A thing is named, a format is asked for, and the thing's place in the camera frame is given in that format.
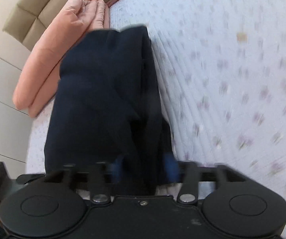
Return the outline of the folded pink blanket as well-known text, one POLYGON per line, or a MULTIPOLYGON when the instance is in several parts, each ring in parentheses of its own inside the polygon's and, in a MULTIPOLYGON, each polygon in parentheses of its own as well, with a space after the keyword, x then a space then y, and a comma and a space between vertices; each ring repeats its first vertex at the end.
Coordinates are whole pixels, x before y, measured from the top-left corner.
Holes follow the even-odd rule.
POLYGON ((28 57, 13 93, 18 110, 35 118, 55 95, 65 54, 88 32, 109 27, 104 0, 68 0, 28 57))

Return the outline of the navy striped track pants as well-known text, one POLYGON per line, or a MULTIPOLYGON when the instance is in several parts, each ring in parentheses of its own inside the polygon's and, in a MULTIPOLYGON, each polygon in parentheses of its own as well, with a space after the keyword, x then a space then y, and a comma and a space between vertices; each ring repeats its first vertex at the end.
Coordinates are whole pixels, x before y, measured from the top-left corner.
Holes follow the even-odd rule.
POLYGON ((47 173, 108 162, 116 191, 127 195, 153 195, 157 186, 178 182, 145 26, 88 33, 68 51, 59 75, 44 147, 47 173))

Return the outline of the floral white bed sheet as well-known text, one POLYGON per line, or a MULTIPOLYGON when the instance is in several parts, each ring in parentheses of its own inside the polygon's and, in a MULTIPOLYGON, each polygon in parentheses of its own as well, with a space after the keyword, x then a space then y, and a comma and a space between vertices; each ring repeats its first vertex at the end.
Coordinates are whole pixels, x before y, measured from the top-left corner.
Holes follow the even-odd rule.
POLYGON ((176 157, 227 164, 286 200, 286 0, 119 0, 109 12, 113 29, 148 28, 176 157))

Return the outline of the white wardrobe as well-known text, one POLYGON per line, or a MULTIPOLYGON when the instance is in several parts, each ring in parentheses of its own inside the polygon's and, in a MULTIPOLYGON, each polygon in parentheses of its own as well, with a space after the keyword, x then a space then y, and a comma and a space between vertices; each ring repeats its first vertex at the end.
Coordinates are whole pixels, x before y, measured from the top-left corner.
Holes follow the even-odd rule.
POLYGON ((0 161, 10 176, 43 173, 47 120, 34 120, 19 110, 12 96, 29 50, 0 31, 0 161))

